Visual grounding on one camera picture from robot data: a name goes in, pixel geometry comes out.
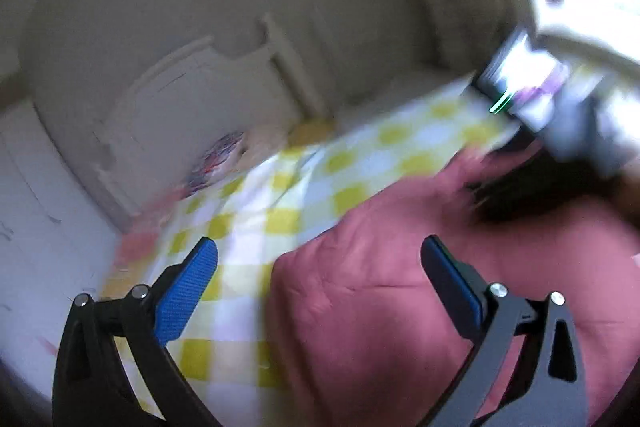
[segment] pink blanket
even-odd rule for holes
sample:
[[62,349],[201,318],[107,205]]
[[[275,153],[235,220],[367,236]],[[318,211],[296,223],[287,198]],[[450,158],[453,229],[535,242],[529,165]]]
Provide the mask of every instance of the pink blanket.
[[[566,296],[590,421],[604,411],[640,357],[640,271],[631,259],[640,236],[588,198],[533,219],[475,222],[463,184],[511,165],[460,153],[436,176],[399,181],[276,261],[268,327],[313,425],[414,427],[459,370],[470,344],[420,267],[420,244],[431,233],[519,296]],[[482,413],[498,405],[519,346]]]

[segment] silver bolt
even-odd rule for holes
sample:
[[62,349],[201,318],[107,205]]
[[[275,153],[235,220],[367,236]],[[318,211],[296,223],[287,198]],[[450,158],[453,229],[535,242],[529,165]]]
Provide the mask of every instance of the silver bolt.
[[74,299],[74,304],[78,307],[84,306],[87,302],[89,302],[89,294],[87,293],[79,293]]
[[131,295],[133,295],[134,299],[144,299],[148,293],[149,286],[146,284],[136,284],[131,290]]
[[562,306],[564,304],[564,295],[560,292],[551,292],[551,302],[558,306]]
[[491,293],[496,297],[506,297],[507,293],[509,293],[507,290],[507,286],[499,282],[494,282],[491,286],[489,286],[489,289],[491,290]]

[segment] bed sheet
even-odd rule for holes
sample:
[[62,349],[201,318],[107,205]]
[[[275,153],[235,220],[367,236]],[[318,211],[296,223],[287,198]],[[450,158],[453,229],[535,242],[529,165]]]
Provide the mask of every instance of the bed sheet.
[[[142,279],[153,282],[203,235],[217,243],[218,269],[167,348],[223,425],[302,425],[264,330],[275,259],[402,176],[433,174],[464,144],[490,148],[513,135],[513,124],[463,94],[466,85],[449,84],[331,142],[285,150],[178,204]],[[142,407],[160,415],[122,339],[118,347]]]

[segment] checkered bed sheet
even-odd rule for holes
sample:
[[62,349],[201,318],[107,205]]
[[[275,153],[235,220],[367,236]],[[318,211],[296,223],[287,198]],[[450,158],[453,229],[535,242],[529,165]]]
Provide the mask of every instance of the checkered bed sheet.
[[[449,84],[332,142],[285,150],[178,204],[146,282],[179,263],[203,235],[217,243],[218,270],[167,348],[225,427],[302,425],[264,330],[275,259],[402,176],[433,174],[464,144],[489,148],[514,133],[463,94],[465,86]],[[118,347],[143,408],[160,415],[126,343]]]

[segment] white headboard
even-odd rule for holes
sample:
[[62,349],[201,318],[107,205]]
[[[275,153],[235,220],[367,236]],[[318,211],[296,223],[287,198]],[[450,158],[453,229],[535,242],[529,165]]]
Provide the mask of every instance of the white headboard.
[[211,36],[153,65],[95,131],[108,148],[98,178],[130,216],[177,184],[196,158],[229,132],[290,126],[327,111],[284,31],[267,15],[266,42],[231,59]]

